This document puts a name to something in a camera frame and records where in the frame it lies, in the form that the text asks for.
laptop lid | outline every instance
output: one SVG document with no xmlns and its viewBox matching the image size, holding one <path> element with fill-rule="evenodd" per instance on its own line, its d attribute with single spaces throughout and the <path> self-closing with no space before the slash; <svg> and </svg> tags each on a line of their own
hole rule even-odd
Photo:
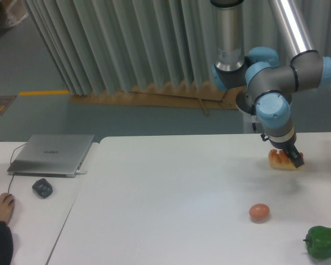
<svg viewBox="0 0 331 265">
<path fill-rule="evenodd" d="M 8 168 L 9 174 L 74 176 L 94 135 L 32 135 Z"/>
</svg>

silver metal tube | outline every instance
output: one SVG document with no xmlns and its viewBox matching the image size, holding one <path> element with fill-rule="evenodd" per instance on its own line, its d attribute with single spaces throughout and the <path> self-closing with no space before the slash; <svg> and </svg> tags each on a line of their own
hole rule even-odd
<svg viewBox="0 0 331 265">
<path fill-rule="evenodd" d="M 235 71 L 244 64 L 242 5 L 229 8 L 216 7 L 218 60 L 222 71 Z"/>
<path fill-rule="evenodd" d="M 315 50 L 302 12 L 294 0 L 269 0 L 269 4 L 291 60 L 296 55 Z"/>
</svg>

person's hand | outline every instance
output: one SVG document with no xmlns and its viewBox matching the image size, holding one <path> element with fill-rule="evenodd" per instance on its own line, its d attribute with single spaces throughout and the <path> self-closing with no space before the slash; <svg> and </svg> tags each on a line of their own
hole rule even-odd
<svg viewBox="0 0 331 265">
<path fill-rule="evenodd" d="M 3 193 L 0 195 L 0 221 L 9 223 L 15 200 L 12 194 Z"/>
</svg>

black sleeve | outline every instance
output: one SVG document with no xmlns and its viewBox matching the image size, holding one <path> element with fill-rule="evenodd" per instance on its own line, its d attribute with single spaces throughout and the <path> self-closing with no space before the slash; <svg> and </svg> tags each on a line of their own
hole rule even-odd
<svg viewBox="0 0 331 265">
<path fill-rule="evenodd" d="M 13 241 L 10 228 L 0 221 L 0 265 L 10 265 L 13 254 Z"/>
</svg>

cardboard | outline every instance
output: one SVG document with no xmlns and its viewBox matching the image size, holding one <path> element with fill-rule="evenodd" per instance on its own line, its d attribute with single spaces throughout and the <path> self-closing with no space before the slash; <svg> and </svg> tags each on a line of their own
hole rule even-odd
<svg viewBox="0 0 331 265">
<path fill-rule="evenodd" d="M 105 91 L 100 95 L 91 93 L 87 96 L 72 96 L 71 103 L 82 104 L 109 104 L 109 105 L 137 105 L 162 106 L 176 108 L 202 108 L 207 109 L 237 109 L 236 96 L 246 86 L 237 87 L 227 91 L 221 100 L 208 100 L 199 98 L 176 97 L 160 94 L 116 91 L 112 96 Z"/>
<path fill-rule="evenodd" d="M 14 14 L 16 21 L 20 21 L 27 14 L 22 0 L 2 0 L 1 4 L 6 12 Z"/>
<path fill-rule="evenodd" d="M 135 86 L 132 89 L 132 92 L 162 94 L 187 98 L 202 98 L 210 100 L 222 100 L 223 96 L 225 95 L 225 91 L 220 91 L 217 89 L 217 87 L 213 87 L 209 81 L 205 81 L 202 86 L 197 89 L 194 82 L 191 84 L 191 87 L 187 88 L 184 80 L 180 83 L 178 88 L 173 87 L 170 82 L 167 82 L 163 88 L 158 89 L 154 83 L 151 83 L 144 90 L 141 90 L 138 86 Z"/>
</svg>

